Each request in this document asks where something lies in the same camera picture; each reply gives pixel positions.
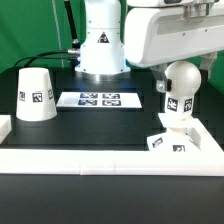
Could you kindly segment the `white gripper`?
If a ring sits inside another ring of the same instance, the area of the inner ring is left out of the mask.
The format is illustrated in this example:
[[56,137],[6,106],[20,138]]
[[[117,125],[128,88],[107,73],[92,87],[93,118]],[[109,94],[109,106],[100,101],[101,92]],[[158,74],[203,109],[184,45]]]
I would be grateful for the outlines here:
[[202,55],[199,70],[208,80],[216,52],[224,50],[224,4],[214,4],[208,15],[192,18],[184,16],[183,7],[133,8],[125,20],[124,44],[132,65],[151,66],[158,92],[171,91],[164,63]]

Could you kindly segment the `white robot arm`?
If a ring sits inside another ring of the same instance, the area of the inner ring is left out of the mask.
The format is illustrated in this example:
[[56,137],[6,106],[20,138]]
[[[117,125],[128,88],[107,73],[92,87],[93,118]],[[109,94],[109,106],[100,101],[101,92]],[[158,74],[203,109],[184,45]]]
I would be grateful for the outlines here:
[[120,23],[118,0],[84,0],[86,39],[76,72],[111,80],[129,65],[149,67],[159,92],[171,90],[170,62],[200,56],[209,74],[224,50],[224,0],[126,0],[131,8]]

